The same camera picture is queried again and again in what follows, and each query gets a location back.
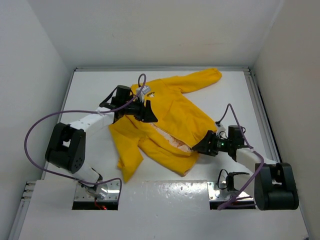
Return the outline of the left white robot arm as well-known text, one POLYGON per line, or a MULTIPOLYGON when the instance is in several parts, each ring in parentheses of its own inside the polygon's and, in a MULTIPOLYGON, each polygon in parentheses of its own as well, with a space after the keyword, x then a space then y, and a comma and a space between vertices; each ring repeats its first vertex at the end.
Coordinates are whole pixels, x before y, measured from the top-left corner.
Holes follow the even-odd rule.
POLYGON ((97 108, 98 113, 65 124, 59 122, 53 128, 45 159, 52 165, 64 169, 87 188, 95 188, 102 176, 85 163, 86 140, 104 127, 122 120, 124 116, 133 116, 143 123, 156 123, 157 117, 152 111, 151 101, 144 97, 151 91, 147 85, 136 89, 135 98, 130 87, 118 85, 97 108))

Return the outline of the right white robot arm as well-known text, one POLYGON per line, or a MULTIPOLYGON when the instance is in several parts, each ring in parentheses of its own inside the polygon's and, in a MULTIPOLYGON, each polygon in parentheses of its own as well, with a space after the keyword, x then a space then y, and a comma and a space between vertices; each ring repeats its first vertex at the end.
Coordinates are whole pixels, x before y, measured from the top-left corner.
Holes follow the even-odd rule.
POLYGON ((225 202, 217 208, 296 210, 299 197, 291 165, 263 157, 248 144, 245 130, 242 126, 230 125, 227 137, 209 130, 192 148, 199 154, 212 157, 227 153, 233 161, 246 167, 244 171, 219 171, 220 175, 225 174, 225 179, 219 176, 215 187, 225 202))

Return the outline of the yellow zip-up jacket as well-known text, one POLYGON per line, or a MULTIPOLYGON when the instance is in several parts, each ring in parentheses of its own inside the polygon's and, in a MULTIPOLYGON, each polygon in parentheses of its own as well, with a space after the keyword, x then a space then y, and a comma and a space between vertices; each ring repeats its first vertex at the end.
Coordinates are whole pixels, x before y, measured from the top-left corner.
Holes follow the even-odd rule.
POLYGON ((216 68, 185 76, 155 79, 147 83, 152 112, 158 119, 144 123, 125 115, 109 125, 118 152, 117 166, 128 182, 143 161, 141 152, 184 177, 196 164, 199 154, 192 150, 207 134, 217 132, 215 121, 184 95, 209 87, 222 78, 216 68))

